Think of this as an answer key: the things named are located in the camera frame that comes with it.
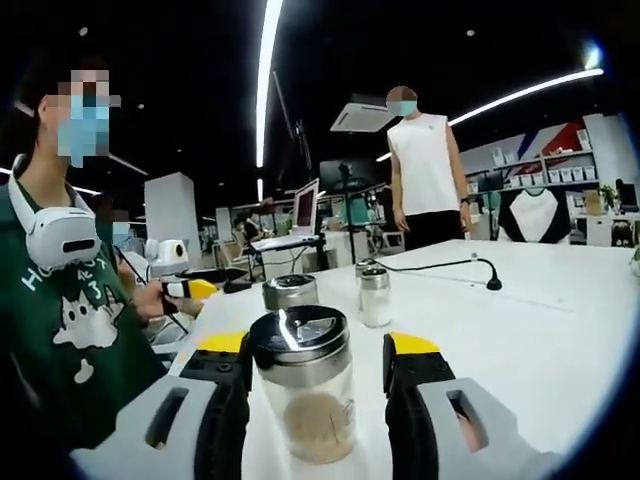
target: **table surface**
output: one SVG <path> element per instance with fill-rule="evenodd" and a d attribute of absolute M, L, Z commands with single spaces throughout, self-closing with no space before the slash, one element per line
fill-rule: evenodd
<path fill-rule="evenodd" d="M 612 214 L 589 215 L 584 212 L 579 212 L 574 215 L 574 218 L 586 218 L 586 219 L 594 219 L 594 220 L 629 220 L 630 222 L 637 222 L 640 220 L 640 213 L 627 212 L 624 214 L 618 213 L 615 215 L 612 215 Z"/>
<path fill-rule="evenodd" d="M 383 329 L 358 321 L 352 266 L 315 274 L 321 303 L 350 321 L 359 443 L 332 465 L 294 459 L 255 374 L 243 478 L 391 479 L 382 392 L 382 338 L 390 330 L 438 344 L 458 378 L 473 378 L 517 415 L 520 435 L 534 448 L 567 454 L 577 447 L 607 407 L 636 338 L 631 250 L 456 240 L 381 261 L 409 267 L 472 253 L 495 264 L 502 290 L 485 288 L 490 271 L 482 263 L 392 273 L 394 320 Z M 264 313 L 260 285 L 212 296 L 170 374 L 180 373 L 207 335 L 248 330 Z"/>

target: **ceiling light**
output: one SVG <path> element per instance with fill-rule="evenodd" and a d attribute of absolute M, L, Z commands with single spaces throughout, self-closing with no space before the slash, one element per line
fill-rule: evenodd
<path fill-rule="evenodd" d="M 258 179 L 258 201 L 262 202 L 262 179 Z"/>
<path fill-rule="evenodd" d="M 505 103 L 511 102 L 512 100 L 516 100 L 521 97 L 525 97 L 535 92 L 539 92 L 540 90 L 544 90 L 547 88 L 555 87 L 556 85 L 561 85 L 563 83 L 569 83 L 576 80 L 582 80 L 584 78 L 597 77 L 602 75 L 604 70 L 601 68 L 594 68 L 592 70 L 585 70 L 583 72 L 571 73 L 569 75 L 565 75 L 563 77 L 554 78 L 553 80 L 548 80 L 546 82 L 539 83 L 538 85 L 534 85 L 532 87 L 525 88 L 524 90 L 520 90 L 519 92 L 512 93 L 511 95 L 507 95 L 506 97 L 502 97 L 494 102 L 487 103 L 486 105 L 476 108 L 475 110 L 471 110 L 469 113 L 465 113 L 464 115 L 455 118 L 449 122 L 449 125 L 454 126 L 458 123 L 464 122 L 476 115 L 480 115 L 481 113 L 487 112 L 496 108 L 499 105 L 504 105 Z M 382 162 L 387 158 L 391 157 L 391 153 L 386 153 L 381 157 L 376 159 L 377 162 Z"/>
<path fill-rule="evenodd" d="M 600 62 L 602 61 L 602 51 L 597 45 L 592 45 L 585 55 L 584 59 L 584 69 L 592 70 L 600 66 Z"/>
<path fill-rule="evenodd" d="M 5 175 L 11 175 L 11 170 L 9 170 L 8 168 L 0 168 L 0 173 L 4 173 Z M 82 188 L 82 187 L 73 187 L 73 188 L 78 192 L 87 193 L 89 195 L 100 195 L 100 192 L 96 192 L 95 190 L 89 190 L 88 188 Z"/>
<path fill-rule="evenodd" d="M 276 40 L 278 21 L 282 0 L 267 0 L 260 41 L 260 57 L 258 59 L 258 92 L 256 96 L 256 166 L 262 168 L 264 163 L 264 135 L 267 122 L 267 97 L 269 95 L 269 76 L 273 44 Z"/>

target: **laptop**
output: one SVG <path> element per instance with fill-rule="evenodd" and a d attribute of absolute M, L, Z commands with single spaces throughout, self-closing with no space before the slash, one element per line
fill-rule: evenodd
<path fill-rule="evenodd" d="M 265 238 L 253 242 L 251 247 L 262 252 L 317 239 L 316 214 L 318 212 L 319 186 L 320 180 L 315 179 L 296 192 L 293 200 L 293 228 L 289 235 Z"/>

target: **vr headset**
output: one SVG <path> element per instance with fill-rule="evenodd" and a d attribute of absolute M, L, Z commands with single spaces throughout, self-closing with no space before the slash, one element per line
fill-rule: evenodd
<path fill-rule="evenodd" d="M 25 158 L 26 155 L 18 155 L 13 162 L 8 190 L 13 211 L 26 233 L 27 253 L 33 263 L 52 271 L 94 260 L 102 245 L 96 232 L 95 214 L 68 184 L 73 207 L 49 207 L 34 212 L 14 176 Z"/>

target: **white pillar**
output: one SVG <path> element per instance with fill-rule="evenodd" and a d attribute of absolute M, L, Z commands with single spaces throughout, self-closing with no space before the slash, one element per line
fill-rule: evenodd
<path fill-rule="evenodd" d="M 180 172 L 144 184 L 147 236 L 158 241 L 183 240 L 189 262 L 198 267 L 202 252 L 193 181 Z"/>

